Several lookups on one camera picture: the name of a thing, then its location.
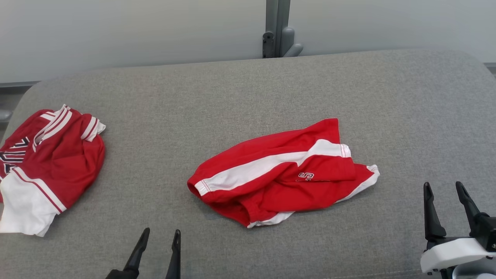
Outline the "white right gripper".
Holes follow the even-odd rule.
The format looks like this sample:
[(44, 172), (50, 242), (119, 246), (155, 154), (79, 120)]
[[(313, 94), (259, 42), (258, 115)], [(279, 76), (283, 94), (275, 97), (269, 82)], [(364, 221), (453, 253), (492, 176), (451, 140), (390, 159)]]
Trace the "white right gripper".
[[(470, 238), (459, 238), (443, 244), (435, 245), (425, 251), (420, 258), (420, 268), (423, 273), (440, 271), (455, 265), (475, 262), (492, 257), (495, 252), (487, 251), (475, 238), (478, 232), (477, 218), (480, 215), (478, 207), (472, 200), (463, 183), (456, 182), (456, 191), (460, 203), (464, 206), (470, 227)], [(434, 206), (434, 194), (429, 182), (423, 185), (424, 232), (427, 241), (436, 241), (446, 236), (441, 226)]]

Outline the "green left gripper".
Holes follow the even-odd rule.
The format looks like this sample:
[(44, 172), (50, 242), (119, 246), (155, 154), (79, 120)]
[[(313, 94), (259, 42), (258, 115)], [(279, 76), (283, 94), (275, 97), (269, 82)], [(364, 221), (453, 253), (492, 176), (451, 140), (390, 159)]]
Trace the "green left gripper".
[[(129, 259), (124, 266), (124, 270), (111, 270), (105, 279), (136, 279), (139, 276), (139, 266), (144, 251), (147, 248), (148, 239), (150, 236), (150, 228), (143, 230), (141, 237), (135, 245)], [(172, 240), (172, 255), (169, 267), (166, 274), (166, 279), (181, 278), (181, 231), (175, 230), (175, 235)]]

